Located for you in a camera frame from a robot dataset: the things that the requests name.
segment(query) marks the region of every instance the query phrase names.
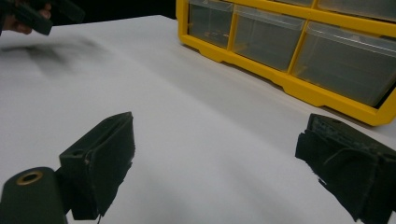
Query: plastic drawer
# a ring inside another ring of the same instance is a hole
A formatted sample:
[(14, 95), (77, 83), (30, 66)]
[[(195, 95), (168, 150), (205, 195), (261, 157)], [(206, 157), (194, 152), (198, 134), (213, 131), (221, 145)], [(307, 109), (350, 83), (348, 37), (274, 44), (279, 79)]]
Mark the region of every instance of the plastic drawer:
[(318, 7), (386, 21), (396, 21), (395, 0), (319, 0)]
[(290, 3), (296, 6), (310, 7), (313, 0), (276, 0), (277, 2)]
[(396, 80), (396, 41), (309, 22), (293, 74), (378, 107)]
[(234, 12), (239, 15), (239, 19), (233, 52), (277, 70), (287, 71), (304, 20), (253, 7), (235, 6)]
[(233, 4), (215, 0), (190, 0), (189, 34), (227, 48)]

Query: yellow storage organizer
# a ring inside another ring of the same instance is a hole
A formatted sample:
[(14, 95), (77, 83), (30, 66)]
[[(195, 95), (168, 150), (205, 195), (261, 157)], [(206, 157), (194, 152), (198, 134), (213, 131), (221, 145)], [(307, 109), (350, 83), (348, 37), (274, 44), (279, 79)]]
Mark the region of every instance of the yellow storage organizer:
[(177, 0), (182, 43), (314, 106), (396, 117), (396, 1)]

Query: white table surface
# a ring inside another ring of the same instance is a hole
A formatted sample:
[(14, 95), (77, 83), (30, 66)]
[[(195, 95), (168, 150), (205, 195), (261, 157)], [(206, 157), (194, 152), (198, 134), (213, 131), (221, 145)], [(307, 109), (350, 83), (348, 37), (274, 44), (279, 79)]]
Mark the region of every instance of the white table surface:
[[(184, 47), (155, 16), (0, 37), (0, 184), (58, 156), (102, 119), (134, 115), (134, 165), (101, 223), (355, 223), (294, 157), (310, 113), (368, 127)], [(96, 223), (75, 221), (69, 223)], [(396, 223), (392, 216), (389, 223)]]

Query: screw hole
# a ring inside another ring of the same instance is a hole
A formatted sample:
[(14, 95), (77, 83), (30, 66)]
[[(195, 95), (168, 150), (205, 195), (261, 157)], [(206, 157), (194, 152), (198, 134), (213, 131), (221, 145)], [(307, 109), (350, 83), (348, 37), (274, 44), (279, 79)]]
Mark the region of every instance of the screw hole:
[(41, 177), (43, 177), (43, 173), (41, 173), (40, 171), (32, 171), (18, 178), (17, 184), (30, 185), (32, 183), (35, 183), (37, 180), (41, 179)]
[(83, 153), (84, 153), (83, 150), (77, 150), (77, 151), (73, 152), (73, 156), (80, 156), (80, 155), (82, 155)]

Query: hand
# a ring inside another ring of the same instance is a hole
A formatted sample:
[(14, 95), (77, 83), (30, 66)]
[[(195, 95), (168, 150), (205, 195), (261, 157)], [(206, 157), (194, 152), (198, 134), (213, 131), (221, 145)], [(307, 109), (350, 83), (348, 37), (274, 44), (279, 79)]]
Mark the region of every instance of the hand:
[[(51, 5), (47, 3), (44, 5), (44, 8), (40, 9), (38, 12), (48, 20), (50, 18), (50, 9)], [(18, 21), (14, 15), (6, 15), (3, 30), (15, 31), (26, 35), (32, 33), (32, 28)]]

